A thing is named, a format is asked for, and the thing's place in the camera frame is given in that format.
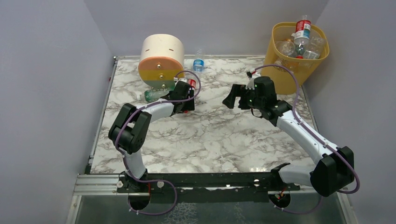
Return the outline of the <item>red white label bottle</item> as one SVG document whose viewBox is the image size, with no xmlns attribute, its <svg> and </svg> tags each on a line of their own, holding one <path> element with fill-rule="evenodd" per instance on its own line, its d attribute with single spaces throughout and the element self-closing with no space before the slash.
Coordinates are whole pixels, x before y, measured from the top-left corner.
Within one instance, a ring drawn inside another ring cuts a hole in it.
<svg viewBox="0 0 396 224">
<path fill-rule="evenodd" d="M 190 86 L 191 90 L 195 91 L 197 83 L 194 79 L 187 79 L 187 84 Z"/>
</svg>

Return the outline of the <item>green tinted plastic bottle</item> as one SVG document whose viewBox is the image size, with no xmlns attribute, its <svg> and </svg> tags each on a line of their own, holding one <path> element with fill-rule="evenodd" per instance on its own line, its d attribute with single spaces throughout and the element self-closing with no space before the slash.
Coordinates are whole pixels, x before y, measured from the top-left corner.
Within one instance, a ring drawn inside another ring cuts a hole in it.
<svg viewBox="0 0 396 224">
<path fill-rule="evenodd" d="M 148 103 L 155 102 L 161 97 L 169 94 L 170 91 L 174 90 L 173 87 L 170 88 L 161 88 L 161 89 L 149 89 L 144 91 L 143 93 L 137 93 L 136 98 L 137 100 L 144 100 Z"/>
</svg>

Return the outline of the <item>blue label water bottle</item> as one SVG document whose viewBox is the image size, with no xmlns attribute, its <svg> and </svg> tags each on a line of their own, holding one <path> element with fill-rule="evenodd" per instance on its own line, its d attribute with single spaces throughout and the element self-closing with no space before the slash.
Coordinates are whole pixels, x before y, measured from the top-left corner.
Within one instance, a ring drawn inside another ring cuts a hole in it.
<svg viewBox="0 0 396 224">
<path fill-rule="evenodd" d="M 205 68 L 204 57 L 205 57 L 205 52 L 203 49 L 199 49 L 195 54 L 192 69 L 197 74 L 198 77 L 202 75 L 202 72 Z"/>
</svg>

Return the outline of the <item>clear bottle red cap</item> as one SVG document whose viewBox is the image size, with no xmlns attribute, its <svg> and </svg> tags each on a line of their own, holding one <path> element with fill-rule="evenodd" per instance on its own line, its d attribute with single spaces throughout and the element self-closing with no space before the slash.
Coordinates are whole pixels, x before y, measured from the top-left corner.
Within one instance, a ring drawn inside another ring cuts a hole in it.
<svg viewBox="0 0 396 224">
<path fill-rule="evenodd" d="M 284 56 L 295 58 L 298 56 L 296 46 L 292 41 L 277 41 L 275 43 L 276 49 Z"/>
</svg>

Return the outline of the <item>red label clear bottle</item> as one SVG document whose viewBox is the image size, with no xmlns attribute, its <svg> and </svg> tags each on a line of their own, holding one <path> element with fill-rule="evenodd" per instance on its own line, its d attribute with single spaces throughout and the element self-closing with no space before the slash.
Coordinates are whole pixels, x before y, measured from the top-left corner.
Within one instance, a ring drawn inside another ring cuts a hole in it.
<svg viewBox="0 0 396 224">
<path fill-rule="evenodd" d="M 302 15 L 301 18 L 296 22 L 296 28 L 294 33 L 294 45 L 296 51 L 296 58 L 303 58 L 305 47 L 309 43 L 311 32 L 311 18 L 308 15 Z"/>
</svg>

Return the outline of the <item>clear bottle blue white label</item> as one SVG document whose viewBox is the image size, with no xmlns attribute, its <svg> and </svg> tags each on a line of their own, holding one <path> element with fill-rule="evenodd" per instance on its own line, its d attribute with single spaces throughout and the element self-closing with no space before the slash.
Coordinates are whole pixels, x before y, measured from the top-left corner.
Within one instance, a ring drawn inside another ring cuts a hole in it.
<svg viewBox="0 0 396 224">
<path fill-rule="evenodd" d="M 320 35 L 312 34 L 308 44 L 304 47 L 303 59 L 319 59 L 321 53 L 325 48 L 327 40 Z"/>
</svg>

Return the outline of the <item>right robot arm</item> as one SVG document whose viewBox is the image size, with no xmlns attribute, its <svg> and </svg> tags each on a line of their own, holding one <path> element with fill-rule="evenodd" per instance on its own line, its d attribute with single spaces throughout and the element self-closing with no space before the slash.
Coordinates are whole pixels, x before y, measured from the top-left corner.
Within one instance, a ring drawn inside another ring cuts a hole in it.
<svg viewBox="0 0 396 224">
<path fill-rule="evenodd" d="M 284 164 L 273 169 L 281 182 L 311 186 L 321 196 L 329 196 L 356 180 L 353 151 L 328 142 L 307 126 L 288 102 L 277 99 L 269 77 L 252 78 L 247 85 L 233 84 L 222 103 L 233 109 L 237 97 L 238 108 L 259 110 L 261 119 L 287 133 L 313 160 L 315 167 Z"/>
</svg>

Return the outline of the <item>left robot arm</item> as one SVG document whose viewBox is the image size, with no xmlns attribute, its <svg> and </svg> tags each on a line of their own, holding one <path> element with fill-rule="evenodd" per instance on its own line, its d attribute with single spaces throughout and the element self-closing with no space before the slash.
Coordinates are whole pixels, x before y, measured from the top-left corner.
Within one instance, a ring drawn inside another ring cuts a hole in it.
<svg viewBox="0 0 396 224">
<path fill-rule="evenodd" d="M 193 111 L 196 81 L 181 79 L 173 90 L 157 101 L 142 106 L 126 103 L 112 124 L 108 138 L 122 155 L 126 174 L 142 180 L 146 168 L 142 161 L 141 147 L 146 139 L 150 123 L 185 111 Z"/>
</svg>

